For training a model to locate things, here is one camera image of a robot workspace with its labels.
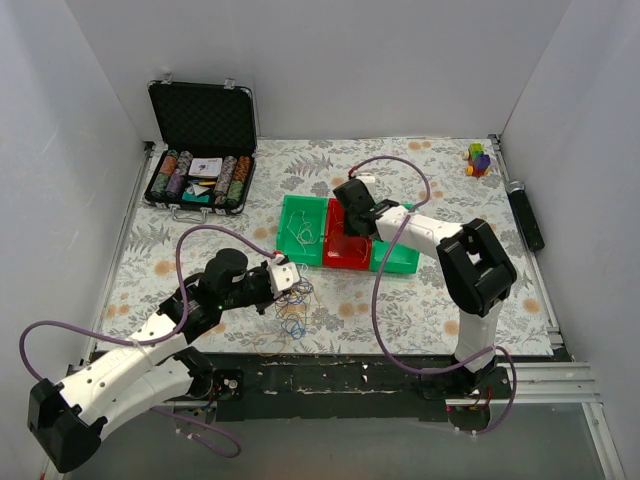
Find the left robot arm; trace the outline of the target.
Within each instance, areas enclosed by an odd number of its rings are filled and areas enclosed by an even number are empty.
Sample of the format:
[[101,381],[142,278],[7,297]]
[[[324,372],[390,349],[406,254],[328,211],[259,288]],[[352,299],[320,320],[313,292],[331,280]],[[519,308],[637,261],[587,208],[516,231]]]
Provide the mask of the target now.
[[124,345],[62,380],[36,383],[29,397],[29,431],[56,469],[68,473],[113,431],[152,407],[177,397],[209,397],[214,367],[193,342],[228,310],[264,312],[299,279],[282,254],[250,268],[244,253],[218,251]]

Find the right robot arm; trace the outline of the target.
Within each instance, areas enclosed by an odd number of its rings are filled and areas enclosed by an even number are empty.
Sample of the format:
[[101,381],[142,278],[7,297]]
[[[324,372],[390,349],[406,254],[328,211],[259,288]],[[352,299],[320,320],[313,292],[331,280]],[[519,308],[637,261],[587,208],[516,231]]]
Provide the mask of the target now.
[[[344,211],[349,236],[385,242],[388,248],[374,280],[371,319],[376,341],[395,366],[414,375],[447,375],[464,397],[475,397],[489,384],[495,368],[498,316],[509,297],[517,272],[491,227],[481,219],[466,224],[444,222],[392,201],[377,202],[368,186],[351,178],[334,189]],[[386,263],[397,245],[437,260],[450,298],[459,309],[458,340],[453,364],[444,368],[410,367],[387,349],[377,318],[378,293]]]

